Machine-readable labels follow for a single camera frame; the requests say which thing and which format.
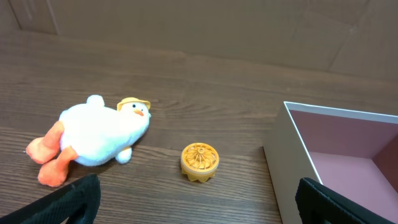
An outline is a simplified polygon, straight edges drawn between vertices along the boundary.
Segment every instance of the duck tail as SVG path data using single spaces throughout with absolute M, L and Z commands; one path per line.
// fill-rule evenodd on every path
M 105 106 L 104 99 L 100 95 L 91 95 L 87 98 L 87 103 L 88 105 L 93 105 L 93 106 Z

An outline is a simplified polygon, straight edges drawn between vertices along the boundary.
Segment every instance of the orange duck foot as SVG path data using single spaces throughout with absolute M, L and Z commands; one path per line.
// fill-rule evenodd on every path
M 38 164 L 54 158 L 60 150 L 60 138 L 64 131 L 61 121 L 57 121 L 42 138 L 34 139 L 26 148 L 26 153 Z
M 78 154 L 72 147 L 66 147 L 57 159 L 42 166 L 37 177 L 39 182 L 50 187 L 62 185 L 67 179 L 69 162 L 77 159 L 77 157 Z
M 26 153 L 38 164 L 45 164 L 55 155 L 58 150 L 46 147 L 43 144 L 43 138 L 34 139 L 27 147 Z
M 42 166 L 37 177 L 39 182 L 50 187 L 61 186 L 67 179 L 68 169 L 59 169 L 57 160 L 52 160 Z

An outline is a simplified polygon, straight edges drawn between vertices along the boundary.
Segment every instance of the orange duck beak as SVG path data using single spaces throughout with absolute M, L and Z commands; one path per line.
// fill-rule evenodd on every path
M 134 112 L 135 112 L 136 114 L 138 114 L 138 115 L 141 115 L 141 116 L 144 115 L 144 113 L 143 113 L 141 110 L 135 109 Z

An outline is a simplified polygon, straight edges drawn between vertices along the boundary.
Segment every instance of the duck plush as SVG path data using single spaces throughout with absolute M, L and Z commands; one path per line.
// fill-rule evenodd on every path
M 51 187 L 62 185 L 72 160 L 84 166 L 98 166 L 112 158 L 120 164 L 129 162 L 131 146 L 149 126 L 149 108 L 150 102 L 129 97 L 114 110 L 105 107 L 102 96 L 92 95 L 86 103 L 62 112 L 47 134 L 26 148 L 36 163 L 43 164 L 39 182 Z M 59 150 L 59 156 L 52 160 Z

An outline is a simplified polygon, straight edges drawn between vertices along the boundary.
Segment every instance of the yellow plastic container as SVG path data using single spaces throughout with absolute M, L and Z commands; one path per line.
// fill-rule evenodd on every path
M 219 161 L 216 149 L 205 143 L 193 143 L 181 153 L 182 174 L 187 174 L 191 181 L 204 183 L 215 176 Z

